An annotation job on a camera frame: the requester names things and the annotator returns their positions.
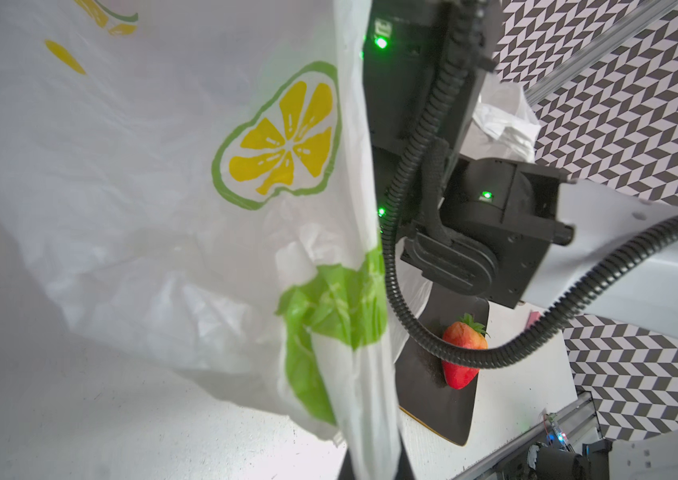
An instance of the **strawberry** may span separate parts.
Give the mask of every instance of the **strawberry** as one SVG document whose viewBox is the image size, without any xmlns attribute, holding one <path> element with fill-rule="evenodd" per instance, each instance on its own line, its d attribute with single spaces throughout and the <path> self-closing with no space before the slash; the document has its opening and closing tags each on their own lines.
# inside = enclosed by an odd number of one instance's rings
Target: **strawberry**
<svg viewBox="0 0 678 480">
<path fill-rule="evenodd" d="M 445 333 L 442 339 L 456 346 L 473 350 L 485 350 L 488 348 L 488 342 L 484 335 L 486 326 L 478 323 L 472 318 L 472 315 L 465 315 L 458 322 L 454 322 Z M 443 361 L 442 372 L 446 376 L 446 383 L 452 389 L 461 390 L 469 384 L 478 374 L 480 369 L 471 369 L 468 366 L 454 365 Z"/>
</svg>

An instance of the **black cable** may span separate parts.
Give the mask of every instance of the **black cable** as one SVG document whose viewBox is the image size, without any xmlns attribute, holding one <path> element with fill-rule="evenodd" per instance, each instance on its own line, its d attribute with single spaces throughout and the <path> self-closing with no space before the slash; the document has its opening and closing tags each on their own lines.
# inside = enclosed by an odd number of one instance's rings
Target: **black cable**
<svg viewBox="0 0 678 480">
<path fill-rule="evenodd" d="M 386 269 L 387 299 L 400 323 L 424 350 L 457 365 L 490 369 L 511 365 L 526 358 L 582 312 L 616 280 L 662 248 L 678 241 L 678 216 L 660 222 L 614 250 L 584 275 L 528 330 L 505 345 L 488 350 L 454 346 L 433 335 L 411 313 L 397 281 L 395 242 L 400 222 L 400 206 L 408 195 L 424 153 L 440 129 L 465 78 L 474 65 L 485 63 L 478 48 L 482 19 L 488 0 L 464 1 L 450 25 L 446 55 L 438 71 L 421 117 L 403 151 L 395 177 L 388 190 L 388 207 L 382 218 L 382 255 Z"/>
</svg>

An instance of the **black tray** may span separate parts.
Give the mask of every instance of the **black tray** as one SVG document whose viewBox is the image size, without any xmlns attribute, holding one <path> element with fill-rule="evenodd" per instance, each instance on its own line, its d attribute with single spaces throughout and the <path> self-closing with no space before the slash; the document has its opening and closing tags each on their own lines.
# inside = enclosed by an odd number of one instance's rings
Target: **black tray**
<svg viewBox="0 0 678 480">
<path fill-rule="evenodd" d="M 419 321 L 430 332 L 442 334 L 465 313 L 488 325 L 488 301 L 453 293 L 432 285 L 432 293 Z M 472 426 L 478 374 L 468 386 L 454 390 L 446 384 L 440 359 L 409 339 L 395 363 L 395 380 L 400 408 L 437 435 L 464 446 Z"/>
</svg>

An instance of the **patterned wall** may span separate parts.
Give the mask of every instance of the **patterned wall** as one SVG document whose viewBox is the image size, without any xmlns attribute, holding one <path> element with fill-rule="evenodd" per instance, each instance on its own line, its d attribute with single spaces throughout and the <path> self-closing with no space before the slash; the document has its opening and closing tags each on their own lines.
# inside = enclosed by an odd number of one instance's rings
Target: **patterned wall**
<svg viewBox="0 0 678 480">
<path fill-rule="evenodd" d="M 530 87 L 614 22 L 638 0 L 504 0 L 504 38 L 496 72 Z"/>
<path fill-rule="evenodd" d="M 635 5 L 507 2 L 502 79 L 536 82 Z M 540 102 L 536 115 L 540 164 L 678 206 L 678 7 Z M 605 436 L 678 428 L 678 340 L 589 315 L 564 337 Z"/>
</svg>

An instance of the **white tabletop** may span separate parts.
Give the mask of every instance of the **white tabletop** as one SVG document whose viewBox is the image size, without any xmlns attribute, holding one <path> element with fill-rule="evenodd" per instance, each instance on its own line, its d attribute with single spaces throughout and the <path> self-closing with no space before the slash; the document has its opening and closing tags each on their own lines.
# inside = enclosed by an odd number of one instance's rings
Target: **white tabletop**
<svg viewBox="0 0 678 480">
<path fill-rule="evenodd" d="M 492 306 L 489 344 L 526 309 Z M 401 413 L 420 480 L 452 478 L 575 398 L 560 336 L 481 372 L 466 447 Z M 219 402 L 194 384 L 70 334 L 0 227 L 0 478 L 273 480 L 336 477 L 344 447 L 290 420 Z"/>
</svg>

